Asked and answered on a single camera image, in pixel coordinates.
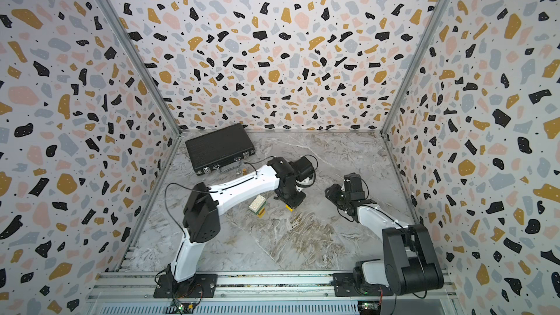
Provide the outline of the white lego brick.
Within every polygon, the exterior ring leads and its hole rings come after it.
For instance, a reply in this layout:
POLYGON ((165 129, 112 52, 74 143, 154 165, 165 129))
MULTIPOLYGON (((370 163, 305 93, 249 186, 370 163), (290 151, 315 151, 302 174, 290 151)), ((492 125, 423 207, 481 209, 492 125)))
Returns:
POLYGON ((249 210, 253 211, 256 209, 263 209, 266 205, 266 198, 262 195, 258 195, 251 204, 249 204, 249 210))

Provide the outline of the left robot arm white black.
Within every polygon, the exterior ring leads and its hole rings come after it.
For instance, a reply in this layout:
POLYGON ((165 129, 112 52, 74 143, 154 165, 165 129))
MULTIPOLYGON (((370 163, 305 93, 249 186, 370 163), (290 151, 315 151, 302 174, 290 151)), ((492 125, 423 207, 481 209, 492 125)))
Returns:
POLYGON ((173 280, 180 284, 193 279, 206 243, 221 231, 220 217, 232 208, 264 192, 273 192, 275 199, 295 209, 306 198, 303 190, 313 186, 315 179, 316 166, 307 157, 296 161, 272 157, 264 166, 238 179, 211 186, 200 182, 190 188, 183 220, 178 224, 183 239, 169 264, 173 280))

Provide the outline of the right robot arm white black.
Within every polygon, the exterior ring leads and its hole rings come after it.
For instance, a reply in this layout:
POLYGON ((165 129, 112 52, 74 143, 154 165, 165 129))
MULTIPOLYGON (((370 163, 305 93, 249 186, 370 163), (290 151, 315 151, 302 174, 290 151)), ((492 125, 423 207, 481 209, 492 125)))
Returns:
POLYGON ((427 293, 444 285, 443 271, 426 227, 392 217, 369 198, 369 186, 356 173, 347 174, 342 185, 325 189, 325 198, 337 211, 382 241, 382 258, 357 262, 353 284, 358 293, 372 288, 394 295, 427 293))

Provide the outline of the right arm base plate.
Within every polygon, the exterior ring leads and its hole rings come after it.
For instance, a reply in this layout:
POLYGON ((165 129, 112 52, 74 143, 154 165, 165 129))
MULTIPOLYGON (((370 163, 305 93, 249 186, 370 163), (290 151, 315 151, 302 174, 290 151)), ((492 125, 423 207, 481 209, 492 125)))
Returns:
POLYGON ((381 297, 393 296, 394 293, 383 284, 369 284, 363 277, 353 273, 334 273, 330 283, 336 297, 381 297))

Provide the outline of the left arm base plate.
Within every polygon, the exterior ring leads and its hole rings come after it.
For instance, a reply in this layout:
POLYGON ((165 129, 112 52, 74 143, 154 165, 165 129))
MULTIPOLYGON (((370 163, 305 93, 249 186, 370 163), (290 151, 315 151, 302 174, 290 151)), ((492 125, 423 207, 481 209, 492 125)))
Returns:
POLYGON ((195 274, 187 281, 177 282, 170 273, 157 278, 153 297, 158 299, 213 298, 217 286, 217 274, 195 274))

